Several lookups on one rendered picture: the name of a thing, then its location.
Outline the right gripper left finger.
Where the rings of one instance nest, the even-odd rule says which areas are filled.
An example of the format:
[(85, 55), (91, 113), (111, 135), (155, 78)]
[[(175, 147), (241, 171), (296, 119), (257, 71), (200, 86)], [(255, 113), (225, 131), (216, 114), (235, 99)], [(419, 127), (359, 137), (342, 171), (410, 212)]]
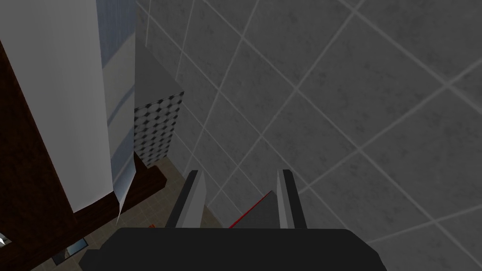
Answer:
[(165, 227), (200, 228), (206, 194), (203, 171), (192, 170), (183, 185)]

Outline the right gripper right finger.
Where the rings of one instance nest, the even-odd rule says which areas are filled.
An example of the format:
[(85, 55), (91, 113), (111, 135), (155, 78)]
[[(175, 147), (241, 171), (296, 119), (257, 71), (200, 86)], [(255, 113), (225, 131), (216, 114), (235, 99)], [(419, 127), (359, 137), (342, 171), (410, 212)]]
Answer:
[(307, 229), (296, 182), (290, 170), (278, 170), (276, 194), (280, 228)]

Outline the grey panel with red edge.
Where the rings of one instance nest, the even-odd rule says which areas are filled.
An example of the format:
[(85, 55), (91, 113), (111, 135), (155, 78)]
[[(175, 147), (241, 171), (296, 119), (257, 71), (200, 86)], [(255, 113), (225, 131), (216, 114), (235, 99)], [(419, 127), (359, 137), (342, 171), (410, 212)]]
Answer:
[(243, 214), (229, 228), (278, 229), (280, 228), (278, 200), (274, 191), (268, 192), (260, 201)]

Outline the white door leaf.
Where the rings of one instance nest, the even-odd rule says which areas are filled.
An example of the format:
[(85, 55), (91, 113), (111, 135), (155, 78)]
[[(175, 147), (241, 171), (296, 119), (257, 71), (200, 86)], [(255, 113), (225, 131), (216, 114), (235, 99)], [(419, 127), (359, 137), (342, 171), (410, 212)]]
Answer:
[(134, 165), (135, 0), (0, 0), (0, 42), (73, 212)]

